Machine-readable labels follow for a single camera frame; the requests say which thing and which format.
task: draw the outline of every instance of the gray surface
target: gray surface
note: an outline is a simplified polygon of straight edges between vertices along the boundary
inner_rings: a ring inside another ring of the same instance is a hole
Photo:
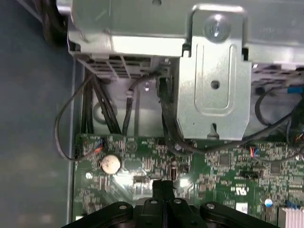
[[[39,21],[16,1],[0,1],[0,211],[2,228],[66,223],[68,163],[56,154],[53,122],[71,95],[72,58],[50,48]],[[70,109],[62,118],[69,150]]]
[[[248,12],[248,39],[244,44],[249,48],[250,60],[304,63],[302,0],[199,2],[239,5]],[[57,0],[59,9],[73,17],[75,26],[69,25],[70,40],[78,43],[84,53],[175,57],[181,56],[187,14],[197,3],[197,0],[166,0],[157,6],[152,0],[102,3],[98,0]],[[193,35],[201,36],[202,31],[203,23],[199,23],[194,26]]]

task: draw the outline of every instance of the metal panel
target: metal panel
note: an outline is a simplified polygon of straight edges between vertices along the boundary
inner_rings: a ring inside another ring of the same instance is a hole
[[[1,227],[60,227],[67,221],[68,163],[57,155],[52,130],[71,96],[73,60],[45,43],[40,22],[16,1],[0,1],[0,10]],[[70,114],[61,123],[67,152]]]
[[[176,118],[185,138],[207,139],[216,128],[219,139],[242,139],[249,122],[251,84],[251,63],[242,60],[246,19],[241,7],[193,8],[187,27],[189,50],[184,50],[179,75],[174,76]],[[202,21],[204,35],[192,37],[192,27]],[[185,53],[191,50],[188,57]]]
[[[57,0],[57,5],[59,10],[63,9],[62,13],[71,14],[75,27],[69,27],[69,38],[79,44],[84,53],[176,57],[181,55],[187,14],[195,4],[239,5],[248,12],[245,45],[249,48],[250,60],[304,63],[301,54],[304,3],[301,0],[163,0],[161,5],[153,2]],[[197,25],[197,31],[201,31],[200,26]]]

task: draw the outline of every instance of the motherboard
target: motherboard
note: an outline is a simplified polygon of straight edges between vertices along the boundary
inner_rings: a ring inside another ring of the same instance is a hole
[[[218,144],[189,143],[198,148]],[[294,149],[282,142],[251,145],[255,151],[238,147],[177,157],[163,138],[80,134],[76,154],[95,153],[75,163],[73,220],[117,201],[135,206],[138,199],[152,196],[154,180],[172,180],[175,197],[196,206],[216,201],[277,225],[279,208],[303,209],[304,158],[261,162],[257,159],[283,159]]]

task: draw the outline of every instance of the silver metal heatsink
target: silver metal heatsink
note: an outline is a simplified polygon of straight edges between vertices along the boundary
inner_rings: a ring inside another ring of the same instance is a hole
[[[280,208],[278,226],[280,228],[303,228],[304,211],[292,208]]]

